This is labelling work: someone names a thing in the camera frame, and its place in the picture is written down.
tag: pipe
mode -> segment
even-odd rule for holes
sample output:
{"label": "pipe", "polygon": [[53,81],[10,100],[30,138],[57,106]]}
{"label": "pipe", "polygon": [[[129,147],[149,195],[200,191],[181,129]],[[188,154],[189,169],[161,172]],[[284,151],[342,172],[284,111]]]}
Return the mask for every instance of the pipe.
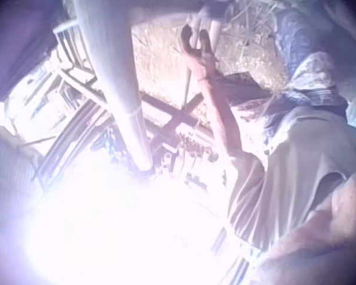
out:
{"label": "pipe", "polygon": [[165,153],[163,159],[164,159],[164,164],[167,165],[170,168],[170,165],[171,165],[171,153]]}
{"label": "pipe", "polygon": [[173,174],[174,177],[176,178],[179,177],[180,172],[182,171],[182,167],[185,162],[185,152],[186,152],[186,146],[181,145],[178,149],[178,155],[176,156],[176,159],[174,161]]}
{"label": "pipe", "polygon": [[203,152],[202,164],[200,166],[199,173],[198,173],[199,181],[202,183],[205,183],[205,181],[206,181],[206,175],[208,174],[208,172],[206,170],[207,170],[207,166],[209,164],[210,155],[211,155],[211,150],[209,150],[207,148]]}
{"label": "pipe", "polygon": [[132,34],[126,5],[112,0],[74,0],[98,80],[129,154],[140,170],[152,167],[141,109]]}
{"label": "pipe", "polygon": [[186,178],[187,173],[189,172],[189,170],[192,168],[192,166],[195,163],[195,159],[196,159],[195,151],[186,151],[185,162],[183,163],[182,171],[179,176],[181,179]]}
{"label": "pipe", "polygon": [[[188,115],[203,102],[203,95],[201,93],[194,96],[189,103],[187,103],[185,110],[182,114]],[[162,127],[166,132],[174,132],[176,128],[182,123],[182,120],[178,116],[174,116]],[[156,153],[158,149],[162,146],[163,139],[160,136],[153,138],[150,142],[150,148],[152,153]]]}
{"label": "pipe", "polygon": [[201,172],[202,160],[203,160],[203,154],[201,152],[198,152],[196,154],[195,163],[192,166],[191,177],[194,176],[199,177],[199,173]]}
{"label": "pipe", "polygon": [[216,48],[218,47],[221,26],[222,24],[220,21],[212,21],[209,28],[209,41],[211,42],[211,49],[213,53],[216,52]]}
{"label": "pipe", "polygon": [[58,34],[58,33],[61,33],[67,29],[70,29],[72,27],[75,27],[78,25],[78,20],[77,19],[70,19],[58,26],[56,26],[54,29],[53,29],[53,32],[55,34]]}

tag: rusty metal bar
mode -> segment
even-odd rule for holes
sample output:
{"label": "rusty metal bar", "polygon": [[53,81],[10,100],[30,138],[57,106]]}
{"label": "rusty metal bar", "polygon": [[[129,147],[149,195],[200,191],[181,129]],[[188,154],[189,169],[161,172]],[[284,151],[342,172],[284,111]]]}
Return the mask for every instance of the rusty metal bar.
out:
{"label": "rusty metal bar", "polygon": [[[66,81],[66,83],[70,84],[73,88],[77,89],[87,98],[91,99],[101,107],[109,110],[106,99],[98,91],[86,86],[79,80],[75,79],[73,76],[69,75],[66,71],[58,70],[57,72]],[[206,146],[214,145],[212,132],[208,128],[198,124],[198,120],[196,118],[190,116],[190,113],[192,113],[195,108],[198,107],[200,103],[202,103],[203,95],[197,94],[194,96],[194,98],[187,103],[186,109],[184,111],[176,109],[175,107],[164,103],[148,94],[144,94],[142,96],[142,101],[143,107],[145,103],[155,110],[159,110],[160,112],[164,112],[171,116],[171,119],[162,128],[159,126],[153,127],[154,130],[158,130],[156,132],[157,135],[150,142],[151,152],[153,154],[156,153],[162,145],[167,146],[170,151],[176,152],[175,149],[173,150],[174,145],[176,145],[176,141],[171,139],[167,140],[167,137],[171,136],[171,133],[174,132],[181,124],[184,124],[189,128],[193,128],[194,133],[198,136],[198,139]],[[153,123],[145,120],[145,124],[150,126]]]}
{"label": "rusty metal bar", "polygon": [[69,50],[67,49],[66,44],[63,40],[64,39],[63,33],[56,34],[55,37],[57,38],[58,45],[61,46],[63,53],[66,55],[67,60],[69,62],[73,62]]}
{"label": "rusty metal bar", "polygon": [[[196,107],[199,106],[200,103],[203,102],[203,95],[202,94],[197,94],[194,96],[194,98],[187,103],[186,108],[181,111],[182,113],[188,115],[192,113]],[[162,129],[164,129],[166,132],[171,133],[176,130],[176,128],[182,123],[180,118],[177,117],[172,117],[170,121],[168,121]],[[162,146],[163,139],[161,137],[155,137],[153,140],[150,142],[150,149],[151,152],[154,154],[157,152],[157,150]]]}

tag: metal frame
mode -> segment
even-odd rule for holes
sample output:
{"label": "metal frame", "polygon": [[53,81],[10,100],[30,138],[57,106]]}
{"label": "metal frame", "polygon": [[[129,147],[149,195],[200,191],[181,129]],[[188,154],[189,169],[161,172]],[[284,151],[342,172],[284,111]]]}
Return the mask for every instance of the metal frame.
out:
{"label": "metal frame", "polygon": [[[195,29],[197,29],[198,31],[200,28],[200,23],[201,21],[199,19],[195,20],[194,23]],[[89,72],[94,75],[94,72],[92,70],[87,70],[87,68],[81,66],[80,62],[76,62],[75,61],[76,56],[70,55],[68,52],[68,48],[65,46],[64,37],[66,32],[71,28],[77,26],[78,26],[77,19],[71,19],[57,26],[56,28],[54,28],[53,31],[56,34],[59,43],[62,45],[63,50],[65,50],[67,57],[74,64],[74,66],[78,69],[83,69],[85,72]],[[216,51],[220,31],[221,31],[220,23],[211,24],[209,34],[211,39],[211,46],[214,52]],[[198,41],[198,35],[196,39],[193,39],[193,42],[195,42],[193,44],[196,45],[197,41]],[[50,173],[50,171],[53,172],[54,169],[56,169],[58,164],[61,162],[63,153],[66,152],[68,146],[70,145],[76,133],[74,132],[74,130],[79,131],[83,127],[82,124],[84,124],[84,122],[87,121],[86,119],[92,118],[92,116],[97,112],[102,112],[100,110],[104,109],[104,111],[111,112],[104,95],[102,95],[100,92],[96,91],[91,87],[92,84],[97,81],[96,77],[94,77],[92,80],[84,84],[80,82],[78,79],[74,78],[71,74],[69,74],[69,71],[70,69],[69,70],[59,69],[56,72],[64,80],[64,82],[66,82],[71,87],[73,87],[74,89],[82,93],[87,99],[89,99],[89,101],[86,102],[86,104],[84,104],[79,109],[78,113],[72,118],[72,120],[69,122],[69,124],[66,126],[65,130],[63,131],[63,133],[61,133],[60,136],[57,137],[52,148],[45,155],[42,163],[38,167],[38,170],[35,173],[34,177],[36,177],[37,175],[45,175],[46,172],[49,173],[48,175],[49,177],[54,176]],[[182,110],[179,110],[167,103],[164,103],[148,94],[142,95],[142,108],[145,110],[150,110],[149,112],[145,112],[148,116],[153,117],[153,113],[155,111],[159,111],[160,114],[163,113],[166,115],[167,118],[170,118],[169,121],[162,127],[159,127],[153,122],[151,122],[150,120],[145,119],[145,126],[147,128],[147,131],[153,135],[153,138],[150,141],[152,154],[155,154],[161,147],[165,147],[166,149],[174,153],[177,152],[179,140],[176,138],[175,133],[176,133],[176,129],[179,126],[185,127],[187,132],[194,134],[195,136],[194,139],[199,141],[204,146],[215,145],[212,131],[206,128],[205,126],[201,125],[198,119],[191,115],[191,113],[199,106],[199,104],[202,103],[203,96],[201,94],[197,94],[196,96],[194,96],[194,98],[191,101],[186,103],[190,78],[191,78],[191,74],[189,71],[187,71],[185,100],[184,100],[184,104],[182,105]],[[84,131],[86,135],[84,136],[83,140],[91,137],[87,135],[87,131],[89,130]]]}

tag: fingers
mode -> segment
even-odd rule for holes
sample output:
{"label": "fingers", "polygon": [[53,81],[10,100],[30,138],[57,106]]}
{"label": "fingers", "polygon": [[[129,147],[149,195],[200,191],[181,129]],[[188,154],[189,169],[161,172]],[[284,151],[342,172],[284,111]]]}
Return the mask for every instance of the fingers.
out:
{"label": "fingers", "polygon": [[199,32],[199,41],[201,43],[202,53],[212,53],[211,41],[209,39],[209,35],[206,30],[201,30]]}

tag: clothing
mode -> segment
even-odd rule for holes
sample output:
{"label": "clothing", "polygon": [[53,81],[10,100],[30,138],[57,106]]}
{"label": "clothing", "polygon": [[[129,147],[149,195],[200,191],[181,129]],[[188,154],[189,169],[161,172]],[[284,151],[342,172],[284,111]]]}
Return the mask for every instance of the clothing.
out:
{"label": "clothing", "polygon": [[338,186],[319,189],[323,178],[336,173],[341,183],[356,172],[356,129],[333,113],[298,107],[280,123],[266,171],[250,153],[229,155],[228,233],[239,239],[240,255],[253,266],[306,221],[321,202],[319,191],[326,197]]}
{"label": "clothing", "polygon": [[239,125],[247,122],[253,125],[255,133],[262,134],[260,138],[253,138],[254,143],[267,146],[280,120],[296,107],[333,107],[339,115],[345,116],[348,103],[338,94],[332,74],[330,56],[324,52],[313,53],[297,68],[284,91],[270,98],[232,104],[231,110]]}
{"label": "clothing", "polygon": [[229,154],[227,233],[240,251],[222,284],[242,284],[275,242],[301,226],[356,172],[356,129],[347,125],[347,102],[335,88],[332,70],[326,53],[314,53],[286,90],[231,104],[238,123],[244,123],[241,133],[251,125],[255,134],[262,134],[261,144],[256,137],[254,143],[265,148],[265,157],[244,150]]}

